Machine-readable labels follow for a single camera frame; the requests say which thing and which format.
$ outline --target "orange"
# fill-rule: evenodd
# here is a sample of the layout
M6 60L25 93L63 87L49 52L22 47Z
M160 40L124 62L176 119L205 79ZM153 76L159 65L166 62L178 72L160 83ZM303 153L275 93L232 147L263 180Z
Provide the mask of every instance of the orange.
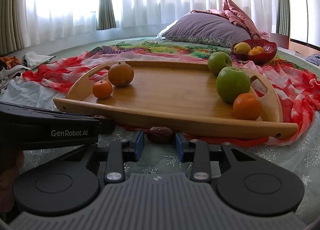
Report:
M116 87L126 87L131 83L133 77L133 68L126 63L119 62L111 66L108 72L110 83Z
M249 50L248 55L254 56L260 53L261 53L260 51L252 49L252 50Z
M233 102L233 114L241 120L257 120L262 111L258 98L250 93L239 95Z
M101 80L94 84L92 93L98 99L105 99L111 96L112 90L113 88L109 81Z
M252 48L252 49L253 49L253 50L258 50L258 51L260 51L261 53L264 53L263 47L256 46L256 47L254 47L254 48Z

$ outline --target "red fruit bowl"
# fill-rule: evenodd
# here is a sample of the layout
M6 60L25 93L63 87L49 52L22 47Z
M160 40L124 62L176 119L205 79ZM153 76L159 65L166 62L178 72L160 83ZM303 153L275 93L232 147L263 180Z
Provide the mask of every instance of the red fruit bowl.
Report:
M270 60L272 60L276 56L278 51L277 44L275 42L271 42L266 39L246 39L243 42L248 43L251 48L260 46L265 50L265 52L254 55L254 56L250 56L245 53L235 53L233 49L235 45L238 44L238 43L235 43L231 48L232 54L235 55L236 58L241 61L252 60L256 65L263 65L265 63L268 63Z

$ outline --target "white wall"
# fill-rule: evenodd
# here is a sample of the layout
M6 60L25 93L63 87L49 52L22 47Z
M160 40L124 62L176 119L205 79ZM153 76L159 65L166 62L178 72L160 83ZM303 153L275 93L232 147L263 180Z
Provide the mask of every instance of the white wall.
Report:
M291 39L320 47L320 0L290 0Z
M55 52L67 48L72 48L92 42L116 40L130 37L156 36L161 30L163 30L168 25L169 23L138 27L116 28L105 31L93 31L91 33L75 35L64 39L45 42L33 47L27 47L25 49L16 51L10 55L16 56L19 59L21 59L29 51L34 51L38 55L51 55Z

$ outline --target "tray handle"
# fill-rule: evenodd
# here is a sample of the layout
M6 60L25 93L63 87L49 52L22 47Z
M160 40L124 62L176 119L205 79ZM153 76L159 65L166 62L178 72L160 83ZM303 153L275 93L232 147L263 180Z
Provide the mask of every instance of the tray handle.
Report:
M261 84L267 89L266 94L262 97L259 97L252 88L252 92L262 104L262 120L269 122L283 122L282 107L279 97L268 79L251 69L243 68L243 70L246 71L249 75L251 83L258 79Z
M76 81L76 83L73 84L73 86L70 88L69 92L66 95L66 99L74 99L79 101L83 101L84 99L86 99L89 95L92 94L93 83L89 80L89 78L101 70L109 70L111 66L117 63L119 63L119 61L108 62L89 70L86 74L80 77Z

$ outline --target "bed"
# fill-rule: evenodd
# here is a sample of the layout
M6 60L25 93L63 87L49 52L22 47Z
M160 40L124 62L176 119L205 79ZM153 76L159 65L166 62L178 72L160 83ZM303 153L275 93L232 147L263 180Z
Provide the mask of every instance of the bed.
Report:
M81 47L65 50L61 53L53 55L58 58L78 55L83 51L90 51L101 45L114 45L120 41L126 43L139 44L143 41L160 41L155 37L132 38L118 41L107 41L83 45ZM181 46L203 46L201 44L173 42L163 40L161 43ZM319 77L319 70L314 69L301 60L296 60L294 56L279 49L278 52L283 58L289 61L298 61L299 65L310 68L310 70ZM53 103L54 97L64 97L63 94L51 88L46 88L35 82L16 83L13 80L9 83L8 88L0 95L0 101L10 102L15 104L22 104L32 107L45 108L56 110ZM280 165L295 174L297 174L305 185L305 195L301 205L297 210L297 214L306 223L313 221L320 212L320 115L316 112L315 118L308 128L308 130L293 144L289 146L266 146L260 145L249 148L260 157ZM112 140L120 138L131 138L133 132L129 132L119 126L116 127L114 133L110 136L100 136L98 145L107 146ZM61 149L47 149L36 151L25 151L25 163L22 172L34 168L44 162L47 162L63 153L69 152L76 147L67 147ZM187 175L191 172L192 164L179 162L175 148L172 145L157 145L146 139L145 147L141 159L137 163L127 162L125 164L126 177L130 173L149 173L149 174L164 174L174 172L185 172ZM216 162L211 164L212 176L218 177L220 175L219 167Z

